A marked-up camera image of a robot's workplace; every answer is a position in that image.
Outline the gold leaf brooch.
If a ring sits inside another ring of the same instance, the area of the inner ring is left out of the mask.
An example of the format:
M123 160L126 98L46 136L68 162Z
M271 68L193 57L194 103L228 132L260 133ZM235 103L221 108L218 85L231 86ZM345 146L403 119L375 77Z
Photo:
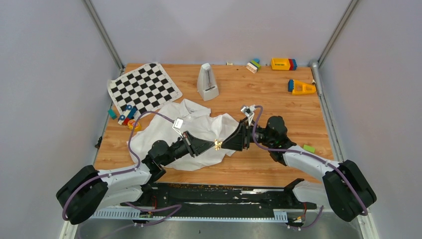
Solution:
M215 149L215 150L220 150L220 149L221 149L221 147L222 147L222 141L219 141L218 139L216 139L216 140L214 141L214 149Z

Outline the white button-up shirt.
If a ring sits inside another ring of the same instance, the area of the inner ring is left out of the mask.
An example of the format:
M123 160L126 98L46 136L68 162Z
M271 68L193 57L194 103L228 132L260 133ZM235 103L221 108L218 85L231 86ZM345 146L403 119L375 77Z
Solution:
M229 114L211 117L211 109L184 99L181 103L168 103L164 105L160 114L172 120L181 118L184 122L181 131L188 131L194 137L214 142L216 139L223 141L237 128L238 122ZM137 162L135 155L143 159L154 142L164 140L169 145L177 140L179 135L172 129L172 123L161 116L155 115L148 127L139 131L131 138L130 156ZM188 154L167 165L176 170L195 171L207 166L219 164L225 156L232 156L234 150L209 149L199 156L191 157Z

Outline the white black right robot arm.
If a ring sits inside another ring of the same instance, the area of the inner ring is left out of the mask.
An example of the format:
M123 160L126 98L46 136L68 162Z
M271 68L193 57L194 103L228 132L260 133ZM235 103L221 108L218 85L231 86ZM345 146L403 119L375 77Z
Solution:
M377 200L376 194L357 164L351 160L337 162L304 150L287 136L281 116L272 116L265 127L243 119L236 130L221 143L223 149L242 151L251 143L269 152L284 166L296 168L320 181L301 181L284 194L287 206L296 208L303 202L330 207L346 222L358 215L366 216Z

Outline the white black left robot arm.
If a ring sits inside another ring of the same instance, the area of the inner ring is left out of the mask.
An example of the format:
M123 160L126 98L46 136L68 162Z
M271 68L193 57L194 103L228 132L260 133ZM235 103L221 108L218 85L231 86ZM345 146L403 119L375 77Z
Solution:
M171 145L164 140L154 142L144 159L133 166L114 170L84 166L56 193L62 218L77 225L104 207L134 201L146 206L152 201L152 192L144 185L160 179L166 173L164 166L186 155L199 156L214 146L214 141L186 131Z

